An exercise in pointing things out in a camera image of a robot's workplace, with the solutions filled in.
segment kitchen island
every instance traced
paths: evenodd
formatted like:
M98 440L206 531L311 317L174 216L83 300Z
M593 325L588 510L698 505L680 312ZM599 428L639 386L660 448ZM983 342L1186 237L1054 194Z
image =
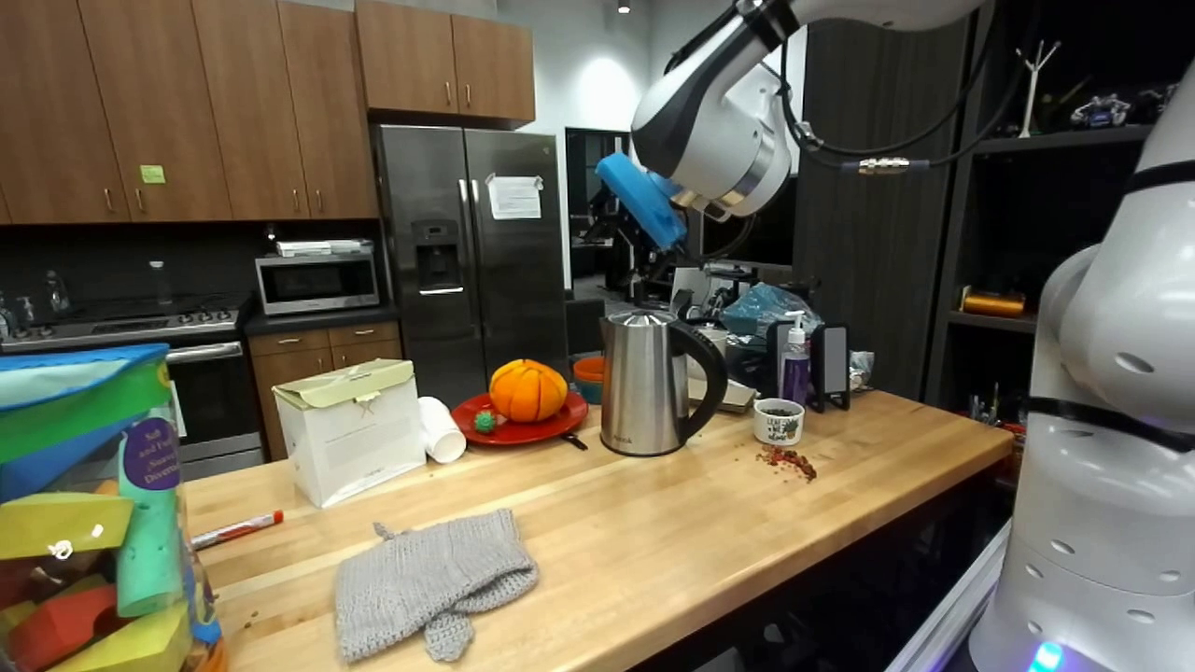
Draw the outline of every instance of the kitchen island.
M288 461L182 485L191 535L288 510L202 554L233 667L344 667L333 580L379 544L373 524L418 531L494 508L516 510L542 583L474 620L459 667L633 667L1011 453L1000 428L886 391L807 419L815 483L759 454L750 413L719 413L664 460L613 454L599 424L593 408L588 453L472 448L328 510L307 505ZM411 638L358 667L446 663Z

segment drawer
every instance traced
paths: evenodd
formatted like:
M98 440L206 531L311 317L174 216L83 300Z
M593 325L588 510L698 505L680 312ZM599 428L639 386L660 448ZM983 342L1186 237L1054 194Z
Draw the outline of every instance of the drawer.
M328 356L328 330L307 330L307 332L262 332L251 335L255 358L272 358L272 356Z
M391 320L328 330L328 338L333 338L333 352L401 356L401 325L391 325Z

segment bottle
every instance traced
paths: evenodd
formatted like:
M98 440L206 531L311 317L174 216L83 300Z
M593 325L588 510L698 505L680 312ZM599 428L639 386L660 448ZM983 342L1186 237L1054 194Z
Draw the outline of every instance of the bottle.
M47 305L52 317L72 312L72 293L69 293L69 284L57 269L47 271Z
M779 397L807 403L812 398L812 342L802 330L802 311L792 312L792 325L779 338Z

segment gray oven mitt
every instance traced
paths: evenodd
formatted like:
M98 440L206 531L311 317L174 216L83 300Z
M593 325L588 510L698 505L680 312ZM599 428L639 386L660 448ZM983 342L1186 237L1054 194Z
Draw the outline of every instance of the gray oven mitt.
M538 566L511 510L384 535L339 565L333 595L339 658L364 661L423 629L435 661L459 661L474 642L467 617L521 601L533 583Z

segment refrigerator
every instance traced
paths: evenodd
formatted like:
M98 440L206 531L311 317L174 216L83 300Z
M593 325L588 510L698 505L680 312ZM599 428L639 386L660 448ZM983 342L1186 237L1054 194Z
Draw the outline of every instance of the refrigerator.
M450 408L510 358L567 373L558 138L379 122L403 356Z

